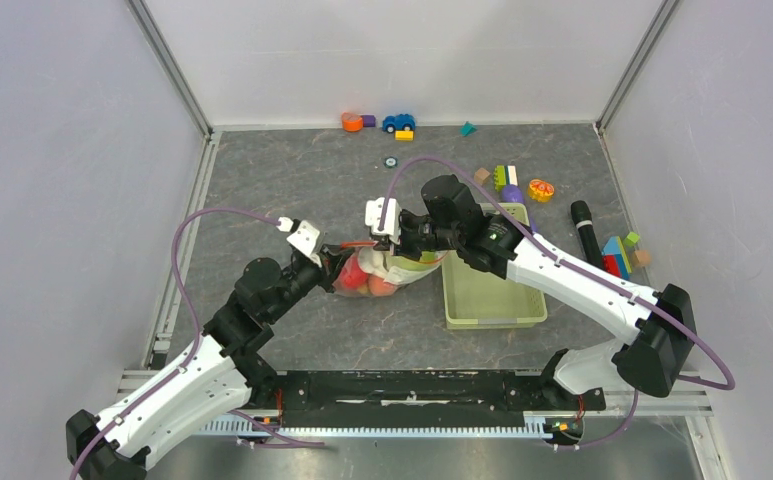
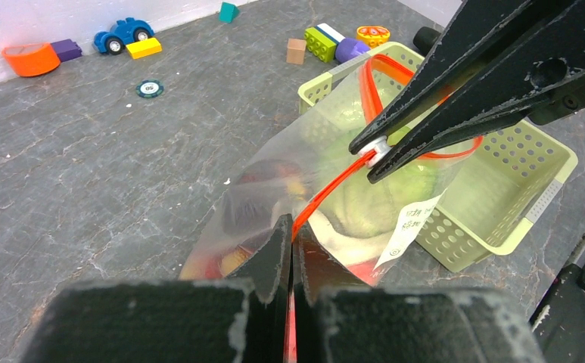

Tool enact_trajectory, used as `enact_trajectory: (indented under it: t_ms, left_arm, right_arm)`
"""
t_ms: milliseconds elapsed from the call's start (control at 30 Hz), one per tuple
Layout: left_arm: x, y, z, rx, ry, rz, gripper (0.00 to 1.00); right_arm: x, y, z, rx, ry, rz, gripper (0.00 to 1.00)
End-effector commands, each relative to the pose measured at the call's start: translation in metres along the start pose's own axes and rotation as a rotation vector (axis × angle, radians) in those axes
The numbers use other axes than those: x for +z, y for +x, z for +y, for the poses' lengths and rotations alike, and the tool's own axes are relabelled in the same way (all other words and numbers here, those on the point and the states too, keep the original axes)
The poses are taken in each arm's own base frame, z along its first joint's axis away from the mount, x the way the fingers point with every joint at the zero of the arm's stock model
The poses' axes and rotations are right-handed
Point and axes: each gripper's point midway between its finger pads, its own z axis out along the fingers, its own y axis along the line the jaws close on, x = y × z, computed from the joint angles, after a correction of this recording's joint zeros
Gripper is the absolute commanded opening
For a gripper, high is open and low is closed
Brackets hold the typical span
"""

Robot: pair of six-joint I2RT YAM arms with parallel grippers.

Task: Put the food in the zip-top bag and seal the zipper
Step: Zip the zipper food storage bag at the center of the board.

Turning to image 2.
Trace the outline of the red textured ball fruit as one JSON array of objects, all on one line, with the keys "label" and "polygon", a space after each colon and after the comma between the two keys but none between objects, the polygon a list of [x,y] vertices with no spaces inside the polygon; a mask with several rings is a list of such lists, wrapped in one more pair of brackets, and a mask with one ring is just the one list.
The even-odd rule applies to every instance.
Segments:
[{"label": "red textured ball fruit", "polygon": [[344,265],[314,240],[302,240],[299,247],[304,277],[312,288],[363,284],[376,286],[391,269],[387,263],[375,268],[374,259]]}]

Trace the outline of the dark red apple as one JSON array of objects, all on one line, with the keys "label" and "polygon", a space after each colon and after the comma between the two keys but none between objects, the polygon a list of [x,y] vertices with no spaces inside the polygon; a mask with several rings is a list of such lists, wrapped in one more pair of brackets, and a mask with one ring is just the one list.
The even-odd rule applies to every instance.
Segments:
[{"label": "dark red apple", "polygon": [[307,195],[299,165],[287,160],[256,161],[227,190],[222,203],[222,229],[238,236],[271,228],[280,215],[293,214]]}]

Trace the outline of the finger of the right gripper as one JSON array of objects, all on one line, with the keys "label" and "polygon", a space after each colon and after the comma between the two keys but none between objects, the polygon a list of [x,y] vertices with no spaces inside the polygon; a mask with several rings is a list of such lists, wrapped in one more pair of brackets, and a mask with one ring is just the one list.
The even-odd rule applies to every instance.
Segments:
[{"label": "finger of the right gripper", "polygon": [[419,124],[464,85],[483,76],[497,81],[503,73],[520,92],[585,74],[585,1],[464,2],[407,87],[351,141],[350,151],[412,120]]},{"label": "finger of the right gripper", "polygon": [[542,126],[585,108],[585,74],[574,74],[558,86],[530,92],[515,89],[515,79],[481,77],[454,92],[401,138],[368,174],[374,184],[414,159],[443,147],[506,129],[528,118]]}]

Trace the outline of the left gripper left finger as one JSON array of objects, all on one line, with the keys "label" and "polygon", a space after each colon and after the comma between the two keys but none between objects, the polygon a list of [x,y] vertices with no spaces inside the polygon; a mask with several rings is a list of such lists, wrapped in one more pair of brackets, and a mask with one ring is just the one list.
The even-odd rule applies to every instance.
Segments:
[{"label": "left gripper left finger", "polygon": [[84,281],[45,310],[24,362],[283,362],[290,215],[223,279]]}]

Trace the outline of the green cabbage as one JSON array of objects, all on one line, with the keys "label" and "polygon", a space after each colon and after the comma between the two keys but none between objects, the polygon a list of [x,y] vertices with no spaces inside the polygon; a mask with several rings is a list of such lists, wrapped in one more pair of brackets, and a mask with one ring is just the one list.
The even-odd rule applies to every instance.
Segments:
[{"label": "green cabbage", "polygon": [[[319,190],[355,162],[356,157],[347,152],[347,145],[363,130],[367,119],[359,91],[351,88],[334,90],[313,111],[321,116],[326,130],[315,163],[313,187]],[[310,216],[309,224],[320,240],[389,238],[401,209],[444,192],[445,173],[437,161],[418,159],[372,185],[361,169],[322,201]]]}]

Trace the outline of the clear zip top bag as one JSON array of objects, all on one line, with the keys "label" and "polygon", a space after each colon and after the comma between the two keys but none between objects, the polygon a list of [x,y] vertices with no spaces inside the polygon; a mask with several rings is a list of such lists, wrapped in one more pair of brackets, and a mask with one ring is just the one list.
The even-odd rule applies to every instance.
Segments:
[{"label": "clear zip top bag", "polygon": [[[351,88],[359,91],[367,119],[366,127],[400,93],[401,88],[411,78],[412,72],[402,64],[385,54],[377,54],[347,76],[335,90],[342,91]],[[298,205],[293,214],[288,213],[294,218],[293,229],[295,231],[298,231],[303,224],[310,226],[310,216],[337,186],[361,169],[364,169],[367,174],[368,168],[378,162],[392,146],[409,132],[409,127],[404,126],[387,137],[378,138],[359,153],[351,154],[356,157],[355,162],[333,181],[330,181],[327,186],[317,190],[313,187],[313,182],[316,179],[315,163],[317,153],[322,148],[322,140],[326,138],[326,130],[324,121],[317,112],[313,111],[313,107],[269,140],[246,166],[248,167],[259,160],[272,159],[291,161],[301,167],[308,195],[306,201]],[[477,137],[423,155],[438,154],[443,158],[444,163],[440,167],[446,170],[447,177],[443,183],[444,192],[459,172],[459,167],[453,165],[452,162],[454,153],[472,152],[480,141],[482,141],[482,137]],[[223,199],[239,175],[234,178],[223,193],[222,199],[215,207],[212,219],[207,223],[197,244],[183,265],[180,272],[182,280],[224,278],[252,257],[266,243],[276,222],[271,228],[258,231],[255,234],[232,236],[222,229]]]}]

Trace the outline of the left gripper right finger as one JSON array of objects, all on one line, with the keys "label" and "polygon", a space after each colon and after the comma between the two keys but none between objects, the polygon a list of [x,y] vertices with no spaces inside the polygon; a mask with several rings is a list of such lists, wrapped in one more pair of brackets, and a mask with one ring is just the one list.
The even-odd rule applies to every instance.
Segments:
[{"label": "left gripper right finger", "polygon": [[308,235],[293,244],[300,362],[542,362],[530,325],[499,290],[375,288]]}]

